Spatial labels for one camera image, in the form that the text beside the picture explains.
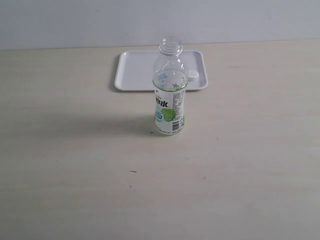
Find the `bottle cap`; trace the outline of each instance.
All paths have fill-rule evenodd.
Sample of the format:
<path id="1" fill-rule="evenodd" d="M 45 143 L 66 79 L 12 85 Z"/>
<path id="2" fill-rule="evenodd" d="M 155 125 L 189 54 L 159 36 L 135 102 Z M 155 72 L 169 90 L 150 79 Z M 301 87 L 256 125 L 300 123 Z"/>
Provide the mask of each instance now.
<path id="1" fill-rule="evenodd" d="M 196 70 L 189 70 L 189 78 L 188 81 L 194 82 L 199 79 L 199 73 Z"/>

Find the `plastic tray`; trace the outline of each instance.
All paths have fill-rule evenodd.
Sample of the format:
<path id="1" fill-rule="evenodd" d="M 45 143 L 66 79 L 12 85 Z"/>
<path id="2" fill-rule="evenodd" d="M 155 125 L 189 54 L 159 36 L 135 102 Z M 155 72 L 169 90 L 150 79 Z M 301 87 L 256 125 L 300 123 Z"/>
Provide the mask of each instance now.
<path id="1" fill-rule="evenodd" d="M 121 54 L 114 86 L 121 91 L 153 91 L 153 64 L 159 51 L 126 51 Z M 208 86 L 204 57 L 201 52 L 184 50 L 182 56 L 190 70 L 196 70 L 199 78 L 189 81 L 187 90 L 194 91 Z"/>

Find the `clear plastic bottle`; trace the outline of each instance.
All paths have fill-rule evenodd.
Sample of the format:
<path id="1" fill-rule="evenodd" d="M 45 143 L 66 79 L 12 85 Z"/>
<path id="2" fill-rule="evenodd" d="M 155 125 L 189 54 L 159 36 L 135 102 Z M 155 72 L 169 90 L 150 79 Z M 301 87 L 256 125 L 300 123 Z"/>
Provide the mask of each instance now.
<path id="1" fill-rule="evenodd" d="M 165 37 L 159 47 L 159 57 L 153 65 L 156 100 L 155 125 L 166 135 L 173 135 L 185 125 L 184 98 L 188 84 L 188 66 L 181 58 L 181 41 Z"/>

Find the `table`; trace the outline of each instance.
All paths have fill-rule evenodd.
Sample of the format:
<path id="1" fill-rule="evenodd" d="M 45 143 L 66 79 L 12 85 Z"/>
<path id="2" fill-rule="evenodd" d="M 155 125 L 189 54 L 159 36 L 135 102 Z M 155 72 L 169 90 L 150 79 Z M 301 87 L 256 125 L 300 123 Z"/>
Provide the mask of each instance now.
<path id="1" fill-rule="evenodd" d="M 119 54 L 0 52 L 0 239 L 318 240 L 320 40 L 186 45 L 208 88 L 154 127 Z"/>

